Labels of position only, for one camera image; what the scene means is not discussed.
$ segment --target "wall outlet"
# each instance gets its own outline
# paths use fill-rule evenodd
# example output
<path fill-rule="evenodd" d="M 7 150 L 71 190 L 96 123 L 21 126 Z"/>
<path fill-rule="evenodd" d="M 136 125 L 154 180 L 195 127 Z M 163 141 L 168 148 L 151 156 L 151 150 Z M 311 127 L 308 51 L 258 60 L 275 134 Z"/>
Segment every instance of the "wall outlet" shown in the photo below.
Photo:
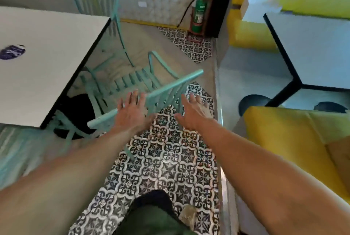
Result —
<path fill-rule="evenodd" d="M 139 1 L 139 7 L 147 7 L 147 2 Z"/>

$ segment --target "black round table base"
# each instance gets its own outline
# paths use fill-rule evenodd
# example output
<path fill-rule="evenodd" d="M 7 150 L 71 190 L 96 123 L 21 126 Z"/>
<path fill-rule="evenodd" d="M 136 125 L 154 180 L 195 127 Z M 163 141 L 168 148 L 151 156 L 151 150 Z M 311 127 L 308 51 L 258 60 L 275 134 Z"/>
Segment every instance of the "black round table base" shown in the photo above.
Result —
<path fill-rule="evenodd" d="M 87 126 L 87 122 L 95 118 L 94 109 L 87 94 L 80 94 L 72 98 L 66 96 L 58 110 L 63 112 L 64 115 L 84 133 L 90 135 L 95 131 L 95 129 L 90 129 Z M 60 138 L 66 138 L 68 132 L 68 130 L 64 129 L 54 129 L 54 133 Z M 80 138 L 82 138 L 82 136 L 76 133 L 73 136 L 73 140 Z"/>
<path fill-rule="evenodd" d="M 265 106 L 271 99 L 257 94 L 245 96 L 238 105 L 239 116 L 243 116 L 250 106 Z"/>
<path fill-rule="evenodd" d="M 343 105 L 340 105 L 338 103 L 331 102 L 331 101 L 319 102 L 314 107 L 314 110 L 326 111 L 326 112 L 329 112 L 329 113 L 347 113 L 346 112 L 347 108 L 345 108 Z"/>

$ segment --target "hand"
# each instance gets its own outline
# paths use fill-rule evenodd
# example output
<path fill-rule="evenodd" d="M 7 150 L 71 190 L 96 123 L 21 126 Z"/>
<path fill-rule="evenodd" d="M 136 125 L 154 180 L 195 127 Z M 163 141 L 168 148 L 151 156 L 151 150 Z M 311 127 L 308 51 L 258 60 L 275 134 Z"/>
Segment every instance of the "hand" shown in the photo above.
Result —
<path fill-rule="evenodd" d="M 124 105 L 123 99 L 120 99 L 118 101 L 118 113 L 115 117 L 114 127 L 110 132 L 129 131 L 133 135 L 136 135 L 148 129 L 155 119 L 155 114 L 153 113 L 147 116 L 145 102 L 146 95 L 143 92 L 138 99 L 138 90 L 127 94 Z"/>
<path fill-rule="evenodd" d="M 187 100 L 185 95 L 181 95 L 181 102 L 185 108 L 185 115 L 180 113 L 174 114 L 177 122 L 188 130 L 199 130 L 201 123 L 205 119 L 213 119 L 207 102 L 202 103 L 201 96 L 190 93 L 190 99 Z"/>

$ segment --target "oval logo on table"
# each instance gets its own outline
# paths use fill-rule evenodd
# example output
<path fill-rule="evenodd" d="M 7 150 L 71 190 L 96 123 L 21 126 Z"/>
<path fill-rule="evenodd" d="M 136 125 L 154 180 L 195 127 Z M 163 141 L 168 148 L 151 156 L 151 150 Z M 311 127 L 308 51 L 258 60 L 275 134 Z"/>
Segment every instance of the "oval logo on table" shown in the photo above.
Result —
<path fill-rule="evenodd" d="M 9 45 L 0 51 L 0 60 L 10 60 L 21 56 L 26 51 L 24 45 Z"/>

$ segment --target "shoe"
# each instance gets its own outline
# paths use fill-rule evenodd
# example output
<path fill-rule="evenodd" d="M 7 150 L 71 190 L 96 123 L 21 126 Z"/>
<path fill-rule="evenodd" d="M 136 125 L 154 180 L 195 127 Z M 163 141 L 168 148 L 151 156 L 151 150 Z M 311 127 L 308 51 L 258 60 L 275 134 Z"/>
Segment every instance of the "shoe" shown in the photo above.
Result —
<path fill-rule="evenodd" d="M 180 213 L 178 218 L 182 223 L 190 228 L 191 231 L 194 230 L 195 222 L 197 216 L 197 208 L 193 205 L 186 205 Z"/>

